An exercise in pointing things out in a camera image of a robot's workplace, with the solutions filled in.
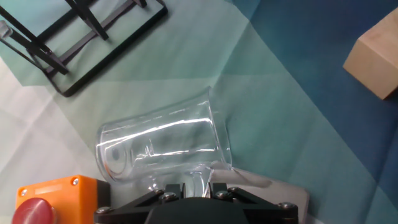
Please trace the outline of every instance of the screw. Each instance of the screw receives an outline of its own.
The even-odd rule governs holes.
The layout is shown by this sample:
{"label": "screw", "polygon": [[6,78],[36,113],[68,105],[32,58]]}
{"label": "screw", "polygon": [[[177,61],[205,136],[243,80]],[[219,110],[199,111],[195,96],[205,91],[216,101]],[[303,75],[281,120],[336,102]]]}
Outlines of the screw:
{"label": "screw", "polygon": [[101,207],[99,209],[97,209],[97,211],[95,211],[97,214],[105,214],[108,213],[110,211],[113,211],[112,207]]}
{"label": "screw", "polygon": [[177,198],[177,195],[173,192],[166,192],[159,199],[164,200],[165,202],[169,202]]}
{"label": "screw", "polygon": [[230,187],[228,189],[229,192],[237,192],[239,190],[239,187]]}
{"label": "screw", "polygon": [[281,209],[291,209],[291,208],[297,207],[297,205],[290,203],[290,202],[282,202],[282,203],[279,203],[278,206]]}
{"label": "screw", "polygon": [[157,189],[157,190],[155,190],[155,194],[157,194],[157,195],[162,195],[162,194],[164,194],[164,190],[162,190],[162,189]]}
{"label": "screw", "polygon": [[227,192],[227,191],[225,191],[225,190],[220,190],[219,192],[216,193],[216,198],[217,199],[222,199],[223,200],[223,199],[227,199],[227,198],[230,198],[230,197],[232,197],[232,194]]}
{"label": "screw", "polygon": [[22,191],[21,191],[21,196],[25,196],[26,192],[27,192],[26,189],[22,190]]}
{"label": "screw", "polygon": [[5,39],[12,34],[12,29],[7,25],[6,21],[0,21],[0,39]]}
{"label": "screw", "polygon": [[77,185],[79,183],[79,178],[76,178],[75,180],[73,180],[72,182],[74,185]]}

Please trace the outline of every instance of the clear plastic pitcher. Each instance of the clear plastic pitcher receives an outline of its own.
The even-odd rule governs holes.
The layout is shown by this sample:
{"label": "clear plastic pitcher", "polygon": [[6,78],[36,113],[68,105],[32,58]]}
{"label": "clear plastic pitcher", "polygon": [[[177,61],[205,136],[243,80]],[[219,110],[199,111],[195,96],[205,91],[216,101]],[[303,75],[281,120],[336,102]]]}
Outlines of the clear plastic pitcher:
{"label": "clear plastic pitcher", "polygon": [[200,172],[221,163],[231,168],[224,119],[210,103],[210,90],[141,116],[102,125],[96,160],[113,183]]}

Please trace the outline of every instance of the teal cloth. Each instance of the teal cloth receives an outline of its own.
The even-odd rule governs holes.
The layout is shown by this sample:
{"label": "teal cloth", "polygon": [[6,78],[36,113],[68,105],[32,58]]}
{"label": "teal cloth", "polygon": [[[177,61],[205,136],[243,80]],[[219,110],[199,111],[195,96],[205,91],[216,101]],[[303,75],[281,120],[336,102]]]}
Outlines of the teal cloth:
{"label": "teal cloth", "polygon": [[[36,12],[17,10],[17,1],[1,4],[38,34],[57,19],[54,11],[67,9],[61,2],[26,3],[41,6],[34,20],[29,18]],[[100,2],[93,9],[98,17],[118,4]],[[149,16],[156,8],[148,2],[148,11],[134,12]],[[37,69],[3,46],[0,55],[21,85],[47,87],[92,153],[101,124],[183,100],[210,85],[226,118],[233,166],[306,188],[310,214],[324,223],[358,223],[364,217],[366,223],[394,223],[398,211],[385,193],[254,30],[247,17],[258,1],[251,2],[244,15],[228,1],[166,0],[168,17],[71,98],[56,94]],[[118,21],[112,38],[142,22],[128,18]],[[79,21],[73,27],[75,33],[88,31]],[[68,41],[75,38],[73,32],[66,35]],[[54,39],[49,46],[61,52],[70,43]],[[95,52],[109,46],[93,40],[68,67],[86,69]]]}

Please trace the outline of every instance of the table surface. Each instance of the table surface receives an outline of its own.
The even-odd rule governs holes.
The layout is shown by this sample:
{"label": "table surface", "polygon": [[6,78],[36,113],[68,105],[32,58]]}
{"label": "table surface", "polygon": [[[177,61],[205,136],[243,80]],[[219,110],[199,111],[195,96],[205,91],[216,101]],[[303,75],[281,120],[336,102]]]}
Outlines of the table surface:
{"label": "table surface", "polygon": [[[101,20],[119,3],[91,9]],[[94,156],[101,124],[206,86],[225,116],[233,166],[306,188],[309,222],[398,220],[398,94],[382,101],[342,67],[356,39],[398,2],[165,3],[168,17],[71,98],[0,46],[0,223],[10,222],[20,186],[75,174],[102,179]],[[36,35],[69,10],[62,0],[0,5]],[[48,43],[55,53],[89,31],[79,20],[71,26]],[[116,28],[114,40],[127,33]],[[92,62],[98,42],[68,67]]]}

